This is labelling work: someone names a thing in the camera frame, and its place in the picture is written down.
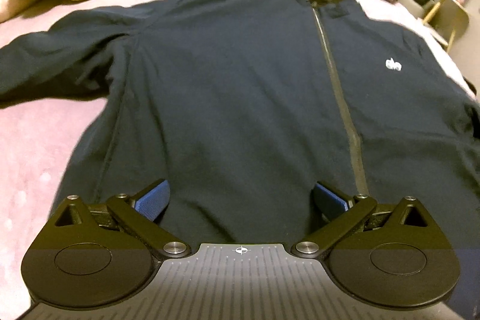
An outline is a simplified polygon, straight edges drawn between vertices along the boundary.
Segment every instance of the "silver bolt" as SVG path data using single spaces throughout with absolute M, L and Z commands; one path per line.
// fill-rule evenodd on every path
M 169 254 L 181 254 L 187 249 L 187 246 L 184 243 L 179 241 L 172 241 L 163 246 L 163 250 Z
M 314 242 L 311 241 L 302 241 L 300 243 L 297 243 L 295 246 L 298 252 L 301 252 L 302 254 L 314 254 L 315 252 L 318 251 L 318 245 Z

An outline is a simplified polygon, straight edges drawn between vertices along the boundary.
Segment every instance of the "blue textured pad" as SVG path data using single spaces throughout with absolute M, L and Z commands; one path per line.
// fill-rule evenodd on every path
M 324 186 L 317 183 L 313 188 L 313 200 L 318 209 L 332 221 L 349 210 L 349 204 Z
M 135 210 L 153 221 L 163 212 L 169 200 L 170 186 L 167 181 L 163 181 L 135 202 Z

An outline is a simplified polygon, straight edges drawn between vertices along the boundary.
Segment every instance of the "pink bedsheet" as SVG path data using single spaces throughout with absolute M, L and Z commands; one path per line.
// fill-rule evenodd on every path
M 0 47 L 20 34 L 48 29 L 76 9 L 130 6 L 150 0 L 42 0 L 19 17 L 0 24 Z M 426 34 L 399 4 L 359 0 L 375 19 L 401 23 Z M 468 87 L 450 57 L 433 40 L 428 44 L 447 74 Z M 73 102 L 44 99 L 0 110 L 0 319 L 13 320 L 30 305 L 20 274 L 22 257 L 46 222 L 50 204 L 71 151 L 101 112 L 105 100 Z

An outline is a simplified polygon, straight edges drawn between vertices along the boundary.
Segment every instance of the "gray ribbed plate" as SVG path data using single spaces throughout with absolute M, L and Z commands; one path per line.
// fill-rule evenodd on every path
M 321 263 L 282 245 L 202 244 L 167 260 L 135 296 L 95 310 L 38 304 L 24 320 L 461 320 L 444 304 L 416 311 L 371 307 L 343 293 Z

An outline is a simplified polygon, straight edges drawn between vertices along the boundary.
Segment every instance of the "jacket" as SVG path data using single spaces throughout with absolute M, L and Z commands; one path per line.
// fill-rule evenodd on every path
M 192 248 L 289 248 L 321 224 L 316 181 L 380 203 L 415 196 L 476 259 L 460 259 L 471 295 L 451 299 L 471 315 L 480 107 L 415 33 L 355 0 L 161 0 L 75 11 L 0 49 L 4 104 L 102 95 L 53 211 L 164 178 L 156 222 Z

